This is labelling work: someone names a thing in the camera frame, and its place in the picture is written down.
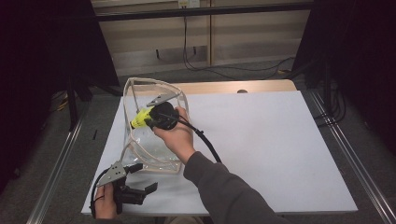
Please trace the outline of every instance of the white paper sheet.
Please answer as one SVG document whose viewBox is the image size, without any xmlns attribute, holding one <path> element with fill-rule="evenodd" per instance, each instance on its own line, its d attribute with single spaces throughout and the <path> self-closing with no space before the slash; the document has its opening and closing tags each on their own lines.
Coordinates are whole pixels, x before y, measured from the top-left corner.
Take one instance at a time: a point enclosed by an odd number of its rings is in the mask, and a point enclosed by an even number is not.
<svg viewBox="0 0 396 224">
<path fill-rule="evenodd" d="M 256 189 L 276 213 L 356 211 L 347 186 L 299 91 L 187 96 L 191 123 L 211 141 L 230 172 Z M 94 179 L 120 159 L 125 122 L 122 104 Z M 194 145 L 214 160 L 205 143 Z M 158 182 L 143 205 L 125 204 L 139 216 L 207 215 L 196 187 L 178 175 L 129 175 L 142 189 Z M 82 208 L 90 214 L 91 192 Z"/>
</svg>

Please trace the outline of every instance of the electrical outlet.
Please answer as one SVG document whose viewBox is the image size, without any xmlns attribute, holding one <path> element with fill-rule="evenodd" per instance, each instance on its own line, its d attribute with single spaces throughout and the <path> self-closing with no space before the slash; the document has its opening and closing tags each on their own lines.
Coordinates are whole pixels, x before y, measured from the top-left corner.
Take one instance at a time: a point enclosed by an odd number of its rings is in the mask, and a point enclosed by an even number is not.
<svg viewBox="0 0 396 224">
<path fill-rule="evenodd" d="M 178 8 L 189 7 L 189 0 L 178 0 Z"/>
<path fill-rule="evenodd" d="M 178 0 L 178 8 L 200 7 L 200 0 Z"/>
<path fill-rule="evenodd" d="M 190 0 L 189 7 L 200 7 L 200 0 Z"/>
</svg>

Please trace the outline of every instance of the clear plastic container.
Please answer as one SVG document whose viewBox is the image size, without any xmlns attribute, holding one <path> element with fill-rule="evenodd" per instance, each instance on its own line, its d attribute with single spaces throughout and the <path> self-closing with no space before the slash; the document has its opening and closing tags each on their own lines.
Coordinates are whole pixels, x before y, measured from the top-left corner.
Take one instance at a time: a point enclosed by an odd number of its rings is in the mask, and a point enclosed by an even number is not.
<svg viewBox="0 0 396 224">
<path fill-rule="evenodd" d="M 148 103 L 159 95 L 173 96 L 167 102 L 173 107 L 181 106 L 189 113 L 186 95 L 180 88 L 151 78 L 132 77 L 126 82 L 123 93 L 126 134 L 121 162 L 123 165 L 141 162 L 146 172 L 177 174 L 181 162 L 163 140 L 150 127 L 133 129 L 130 125 L 137 113 L 149 108 Z"/>
</svg>

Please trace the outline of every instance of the hand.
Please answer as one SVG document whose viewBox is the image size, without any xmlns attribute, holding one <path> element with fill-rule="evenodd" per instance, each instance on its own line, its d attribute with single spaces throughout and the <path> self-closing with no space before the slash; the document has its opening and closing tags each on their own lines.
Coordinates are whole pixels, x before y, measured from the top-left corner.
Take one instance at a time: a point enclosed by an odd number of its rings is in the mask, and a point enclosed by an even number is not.
<svg viewBox="0 0 396 224">
<path fill-rule="evenodd" d="M 95 195 L 96 218 L 114 219 L 117 217 L 117 206 L 113 200 L 113 184 L 101 186 Z"/>
<path fill-rule="evenodd" d="M 182 107 L 176 107 L 178 114 L 188 122 L 187 112 Z M 161 137 L 166 146 L 175 153 L 178 158 L 186 164 L 190 156 L 195 152 L 192 145 L 192 129 L 178 122 L 172 130 L 153 128 L 154 133 Z"/>
</svg>

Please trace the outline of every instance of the gray sweater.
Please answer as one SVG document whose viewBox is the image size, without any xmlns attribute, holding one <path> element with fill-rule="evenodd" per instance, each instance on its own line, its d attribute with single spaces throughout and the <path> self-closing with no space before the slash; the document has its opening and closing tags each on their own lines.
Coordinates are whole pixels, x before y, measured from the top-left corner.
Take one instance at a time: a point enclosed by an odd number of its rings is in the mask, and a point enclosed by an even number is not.
<svg viewBox="0 0 396 224">
<path fill-rule="evenodd" d="M 289 223 L 278 217 L 260 193 L 243 179 L 231 174 L 223 164 L 213 163 L 201 152 L 190 157 L 184 177 L 198 188 L 204 207 L 216 224 Z M 96 223 L 119 222 L 98 219 Z"/>
</svg>

